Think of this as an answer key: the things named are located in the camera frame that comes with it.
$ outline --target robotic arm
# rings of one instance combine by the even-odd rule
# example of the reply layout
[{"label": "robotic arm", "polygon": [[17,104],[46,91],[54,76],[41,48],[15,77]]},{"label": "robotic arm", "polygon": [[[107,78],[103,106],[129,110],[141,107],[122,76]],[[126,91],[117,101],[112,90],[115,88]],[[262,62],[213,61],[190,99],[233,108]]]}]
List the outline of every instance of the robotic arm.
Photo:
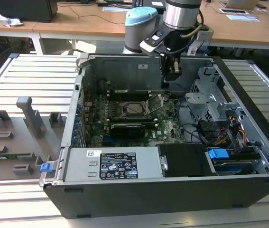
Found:
[{"label": "robotic arm", "polygon": [[140,48],[149,56],[160,56],[161,86],[182,75],[180,56],[196,39],[204,24],[200,6],[202,0],[166,0],[164,23],[157,26],[141,43]]}]

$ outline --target blue tab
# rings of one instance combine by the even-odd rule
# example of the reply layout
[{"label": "blue tab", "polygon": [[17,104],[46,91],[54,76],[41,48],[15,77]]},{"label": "blue tab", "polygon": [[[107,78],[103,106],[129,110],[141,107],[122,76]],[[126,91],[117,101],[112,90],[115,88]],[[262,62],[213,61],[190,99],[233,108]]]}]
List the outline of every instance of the blue tab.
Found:
[{"label": "blue tab", "polygon": [[226,149],[212,149],[208,151],[210,158],[229,158],[229,154]]},{"label": "blue tab", "polygon": [[41,172],[52,172],[53,171],[53,163],[43,163],[40,167]]}]

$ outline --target warning label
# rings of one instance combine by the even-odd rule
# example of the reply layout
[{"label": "warning label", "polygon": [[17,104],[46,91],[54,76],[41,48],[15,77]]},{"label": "warning label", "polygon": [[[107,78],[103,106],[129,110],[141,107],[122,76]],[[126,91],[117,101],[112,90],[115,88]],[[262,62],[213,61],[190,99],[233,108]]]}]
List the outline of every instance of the warning label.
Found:
[{"label": "warning label", "polygon": [[138,178],[135,153],[101,153],[102,180]]}]

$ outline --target floor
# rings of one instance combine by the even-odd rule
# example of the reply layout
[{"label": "floor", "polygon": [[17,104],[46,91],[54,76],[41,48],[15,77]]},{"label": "floor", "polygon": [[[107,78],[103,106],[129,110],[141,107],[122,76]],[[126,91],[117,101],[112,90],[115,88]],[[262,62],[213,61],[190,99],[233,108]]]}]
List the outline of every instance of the floor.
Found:
[{"label": "floor", "polygon": [[[20,49],[19,38],[10,38],[10,46],[11,48],[4,53],[0,54],[0,67],[8,58],[10,53],[30,53],[30,51],[34,51],[33,47],[30,47],[29,42],[25,46],[25,48]],[[64,39],[44,39],[45,50],[47,54],[73,54],[72,43],[70,40]],[[98,54],[118,54],[121,53],[124,47],[123,42],[117,41],[80,41],[78,43],[78,48],[85,52],[94,52]],[[251,55],[249,51],[250,49],[244,50],[242,55],[237,58],[234,56],[233,48],[217,48],[210,47],[210,51],[207,51],[209,55],[220,56],[223,59],[251,59],[253,60],[258,67],[269,77],[269,50],[255,50]],[[203,47],[200,49],[198,55],[202,55],[204,53]]]}]

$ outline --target wooden desk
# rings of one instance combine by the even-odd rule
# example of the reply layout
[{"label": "wooden desk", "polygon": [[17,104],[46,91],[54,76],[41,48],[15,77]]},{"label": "wooden desk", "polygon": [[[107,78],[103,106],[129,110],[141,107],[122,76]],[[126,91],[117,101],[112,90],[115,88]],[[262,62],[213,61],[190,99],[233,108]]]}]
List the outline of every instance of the wooden desk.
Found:
[{"label": "wooden desk", "polygon": [[[269,11],[269,2],[262,4],[267,6],[266,10]],[[255,8],[255,13],[250,11],[251,16],[258,18],[260,22],[230,20],[223,13],[218,13],[219,8],[223,8],[219,0],[212,0],[212,3],[208,4],[203,2],[200,7],[205,24],[214,30],[211,45],[269,49],[269,14]]]},{"label": "wooden desk", "polygon": [[37,24],[36,21],[22,21],[23,25],[6,27],[0,24],[0,31],[8,32],[33,32],[34,26]]},{"label": "wooden desk", "polygon": [[125,17],[124,12],[104,12],[102,7],[92,6],[58,6],[57,15],[51,23],[37,23],[33,28],[34,32],[56,33],[56,34],[79,34],[122,37],[125,36]]},{"label": "wooden desk", "polygon": [[[262,4],[269,10],[269,2]],[[44,53],[42,38],[124,41],[126,13],[104,12],[102,7],[96,5],[58,5],[61,6],[58,6],[52,23],[24,22],[24,26],[12,28],[0,24],[0,36],[30,37],[38,54]],[[209,4],[203,1],[200,8],[205,24],[214,30],[212,46],[269,49],[269,14],[255,8],[252,16],[256,14],[260,22],[238,21],[218,13],[219,8],[223,8],[219,0],[212,0]],[[110,23],[97,16],[78,18],[88,15],[97,15],[121,24]]]},{"label": "wooden desk", "polygon": [[0,36],[3,37],[29,37],[34,43],[37,53],[43,54],[44,47],[38,33],[33,32],[36,21],[22,21],[23,25],[6,27],[0,24]]}]

